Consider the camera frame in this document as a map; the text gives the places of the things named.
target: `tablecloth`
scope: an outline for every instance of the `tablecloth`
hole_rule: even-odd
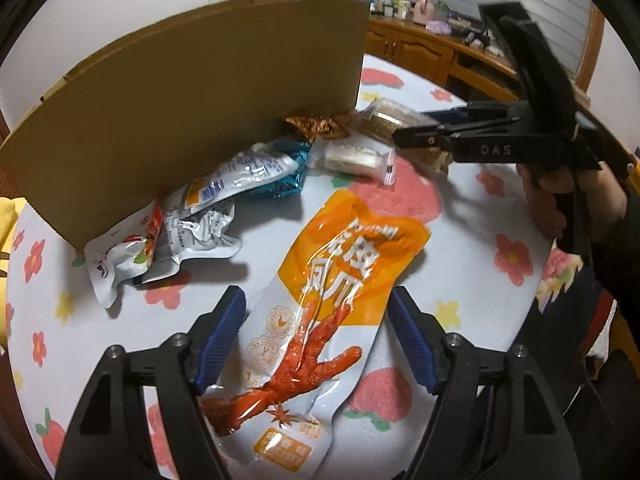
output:
[[[417,110],[463,104],[419,76],[365,56],[358,109],[378,96]],[[453,164],[448,177],[427,178],[399,160],[393,189],[319,173],[308,176],[299,196],[240,197],[228,231],[243,243],[235,257],[185,262],[161,286],[125,283],[109,310],[94,297],[83,256],[28,205],[18,220],[10,259],[9,346],[24,417],[50,473],[76,402],[107,346],[151,348],[186,332],[229,284],[246,291],[251,307],[302,227],[339,187],[377,212],[412,216],[428,225],[431,239],[398,281],[423,311],[476,346],[510,346],[550,251],[511,166]],[[152,388],[145,389],[145,400],[160,471],[176,478]],[[415,383],[384,320],[358,386],[334,416],[334,441],[314,478],[393,478],[410,463],[433,403],[434,397]],[[229,469],[237,479],[257,477],[233,460]]]

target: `chicken foot illustration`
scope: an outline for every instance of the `chicken foot illustration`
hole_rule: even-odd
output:
[[[271,379],[259,388],[229,400],[209,397],[200,399],[200,409],[217,434],[237,431],[241,424],[295,396],[315,390],[323,382],[342,373],[362,357],[362,348],[352,346],[330,361],[318,362],[324,345],[332,338],[351,307],[342,304],[324,318],[305,337],[316,315],[316,302],[309,301],[302,313],[296,333],[289,341],[287,351]]]

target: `screw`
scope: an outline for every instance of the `screw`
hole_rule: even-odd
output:
[[[177,333],[171,336],[171,344],[176,348],[189,344],[189,336],[183,333]]]
[[[462,336],[455,332],[451,332],[446,335],[445,341],[449,346],[453,346],[453,347],[460,346],[462,345]]]
[[[516,343],[511,347],[511,351],[516,357],[520,357],[520,358],[526,357],[529,355],[529,351],[527,350],[527,347],[518,343]]]
[[[107,356],[109,359],[116,359],[124,354],[124,348],[120,345],[113,345],[107,348]]]

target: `pink strawberry print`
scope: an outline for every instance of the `pink strawberry print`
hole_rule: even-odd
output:
[[[384,216],[407,216],[426,224],[442,212],[435,184],[417,174],[412,164],[400,157],[396,157],[393,186],[354,180],[349,191],[363,199],[373,212]]]
[[[62,450],[62,443],[65,440],[65,430],[62,429],[55,420],[51,420],[51,414],[48,408],[44,410],[44,426],[36,424],[36,433],[42,441],[42,447],[47,458],[53,465],[58,466],[58,458]]]
[[[171,450],[169,449],[169,443],[164,433],[164,424],[162,424],[162,415],[160,414],[160,406],[154,404],[146,412],[146,418],[149,421],[149,426],[153,430],[151,433],[151,445],[154,448],[154,455],[156,456],[156,462],[160,467],[165,467],[174,478],[178,478],[178,471],[175,468],[174,458],[171,456]]]
[[[436,101],[446,101],[450,103],[453,101],[452,95],[446,90],[442,90],[440,88],[436,88],[435,90],[431,90],[431,96],[436,99]]]
[[[388,431],[392,423],[409,414],[413,396],[411,385],[398,368],[381,368],[360,379],[344,415],[368,418],[378,431]]]
[[[363,68],[360,82],[363,85],[384,85],[390,88],[402,88],[404,86],[404,81],[397,75],[377,68]]]

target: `cardboard sheet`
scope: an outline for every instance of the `cardboard sheet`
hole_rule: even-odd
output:
[[[236,0],[116,40],[5,140],[0,165],[76,249],[294,114],[354,107],[367,4]]]

